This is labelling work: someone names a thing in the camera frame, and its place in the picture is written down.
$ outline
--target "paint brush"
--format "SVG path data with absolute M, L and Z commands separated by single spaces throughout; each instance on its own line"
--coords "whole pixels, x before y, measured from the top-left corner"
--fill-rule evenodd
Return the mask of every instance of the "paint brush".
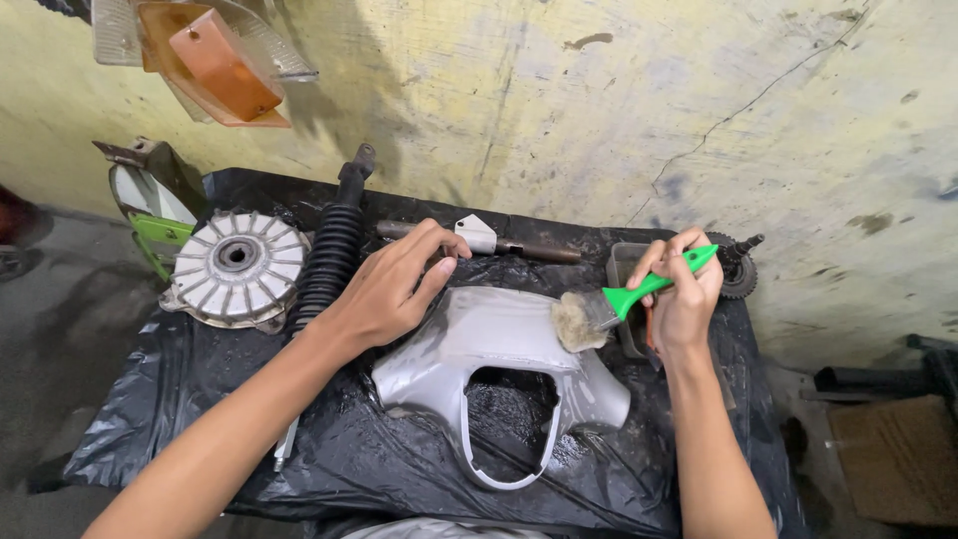
M 719 246 L 701 246 L 682 253 L 689 270 L 700 270 Z M 628 310 L 647 293 L 671 285 L 672 279 L 649 273 L 635 290 L 603 288 L 591 293 L 567 292 L 552 306 L 552 323 L 569 352 L 602 348 L 609 330 L 626 321 Z

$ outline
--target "hand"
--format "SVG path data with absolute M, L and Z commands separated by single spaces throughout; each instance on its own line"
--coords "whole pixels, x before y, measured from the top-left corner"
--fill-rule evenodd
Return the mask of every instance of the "hand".
M 423 274 L 439 247 L 445 258 Z M 392 342 L 419 325 L 426 308 L 456 269 L 456 256 L 471 258 L 466 240 L 432 219 L 401 240 L 371 254 L 329 308 L 309 325 L 334 325 L 363 350 Z M 422 282 L 416 288 L 416 281 Z
M 721 289 L 721 265 L 713 257 L 692 275 L 682 252 L 710 244 L 697 226 L 677 234 L 667 243 L 653 242 L 626 283 L 627 288 L 634 290 L 649 271 L 674 282 L 673 286 L 659 291 L 652 309 L 652 342 L 665 364 L 676 356 L 688 357 L 689 351 L 708 350 L 709 321 Z M 644 296 L 642 304 L 651 306 L 652 297 Z

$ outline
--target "cardboard box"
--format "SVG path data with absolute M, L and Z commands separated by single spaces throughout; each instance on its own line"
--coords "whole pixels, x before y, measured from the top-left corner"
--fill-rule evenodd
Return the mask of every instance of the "cardboard box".
M 958 429 L 938 395 L 829 412 L 858 515 L 958 526 Z

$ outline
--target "shock absorber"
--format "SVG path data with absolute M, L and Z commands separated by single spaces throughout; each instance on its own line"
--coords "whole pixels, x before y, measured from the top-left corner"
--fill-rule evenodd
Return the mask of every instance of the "shock absorber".
M 296 283 L 296 302 L 286 316 L 284 346 L 303 331 L 310 320 L 332 305 L 359 269 L 359 250 L 363 245 L 359 201 L 375 165 L 376 151 L 363 143 L 353 160 L 344 163 L 339 171 L 336 198 L 323 208 L 312 250 Z M 299 417 L 276 442 L 274 472 L 281 471 L 289 458 L 298 426 Z

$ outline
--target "wall crack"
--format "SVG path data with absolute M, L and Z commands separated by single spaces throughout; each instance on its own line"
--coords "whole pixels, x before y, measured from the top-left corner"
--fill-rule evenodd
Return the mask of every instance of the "wall crack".
M 665 164 L 662 165 L 662 170 L 659 171 L 659 174 L 658 174 L 658 175 L 655 177 L 655 179 L 650 183 L 650 186 L 651 186 L 652 190 L 655 191 L 655 196 L 656 196 L 656 197 L 659 196 L 658 187 L 655 186 L 655 183 L 658 182 L 658 180 L 662 177 L 663 174 L 665 174 L 665 171 L 666 171 L 666 169 L 669 168 L 669 165 L 671 165 L 676 159 L 681 159 L 681 158 L 683 158 L 683 157 L 688 157 L 689 155 L 692 155 L 693 153 L 698 152 L 698 151 L 702 148 L 702 146 L 705 146 L 705 142 L 708 140 L 709 135 L 712 134 L 712 131 L 716 130 L 716 129 L 717 129 L 720 125 L 722 125 L 722 124 L 725 124 L 725 123 L 727 123 L 727 122 L 731 122 L 736 116 L 738 116 L 739 114 L 741 114 L 742 112 L 744 112 L 745 110 L 747 110 L 748 108 L 750 108 L 751 106 L 753 106 L 757 101 L 759 101 L 759 100 L 762 98 L 762 96 L 764 96 L 766 93 L 768 93 L 768 90 L 772 89 L 772 86 L 774 86 L 775 84 L 777 84 L 781 79 L 784 79 L 785 77 L 787 77 L 789 74 L 791 74 L 793 71 L 795 71 L 795 70 L 798 69 L 799 67 L 802 67 L 803 65 L 805 65 L 809 60 L 811 60 L 811 59 L 817 57 L 818 55 L 820 55 L 820 54 L 822 54 L 822 53 L 824 53 L 824 52 L 826 52 L 826 51 L 830 51 L 831 49 L 837 47 L 838 45 L 841 45 L 841 46 L 843 46 L 843 47 L 847 47 L 847 46 L 848 46 L 848 43 L 845 42 L 845 37 L 847 37 L 848 34 L 850 34 L 852 31 L 854 31 L 855 28 L 857 28 L 858 25 L 861 24 L 862 21 L 865 20 L 865 18 L 866 18 L 867 15 L 868 15 L 868 11 L 869 11 L 870 9 L 871 9 L 871 8 L 865 9 L 865 11 L 862 12 L 861 17 L 858 18 L 858 20 L 855 22 L 855 24 L 853 24 L 851 28 L 849 28 L 848 30 L 846 30 L 844 34 L 842 34 L 838 39 L 836 39 L 834 43 L 832 43 L 832 44 L 829 45 L 828 47 L 825 47 L 825 48 L 822 48 L 822 49 L 820 49 L 820 50 L 815 51 L 814 53 L 812 53 L 811 55 L 809 55 L 807 58 L 805 58 L 805 59 L 803 59 L 802 61 L 796 63 L 794 66 L 792 66 L 790 69 L 788 69 L 785 73 L 783 73 L 782 75 L 779 75 L 778 77 L 776 77 L 775 80 L 772 81 L 768 86 L 766 86 L 766 87 L 764 88 L 764 90 L 762 90 L 761 92 L 759 92 L 759 95 L 755 96 L 755 98 L 752 99 L 752 101 L 746 103 L 745 106 L 743 106 L 742 108 L 736 110 L 735 112 L 733 112 L 733 113 L 730 114 L 729 116 L 725 117 L 724 120 L 719 120 L 718 122 L 716 122 L 716 124 L 713 125 L 713 126 L 711 126 L 711 127 L 709 128 L 709 130 L 705 131 L 705 134 L 702 135 L 702 140 L 701 140 L 701 142 L 699 142 L 697 146 L 695 146 L 694 148 L 692 148 L 692 149 L 691 149 L 690 151 L 688 151 L 688 152 L 683 152 L 683 153 L 680 153 L 680 154 L 678 154 L 678 155 L 675 155 L 674 157 L 672 157 L 672 158 L 670 158 L 668 161 L 666 161 Z M 635 221 L 635 218 L 638 217 L 640 213 L 642 213 L 642 210 L 646 207 L 646 204 L 649 203 L 649 200 L 646 200 L 646 202 L 645 202 L 644 204 L 642 204 L 642 207 L 639 208 L 639 211 L 635 212 L 635 215 L 632 216 L 632 219 L 629 219 L 629 220 L 628 220 L 628 222 L 626 223 L 626 226 L 629 226 L 630 224 L 632 224 L 633 221 Z

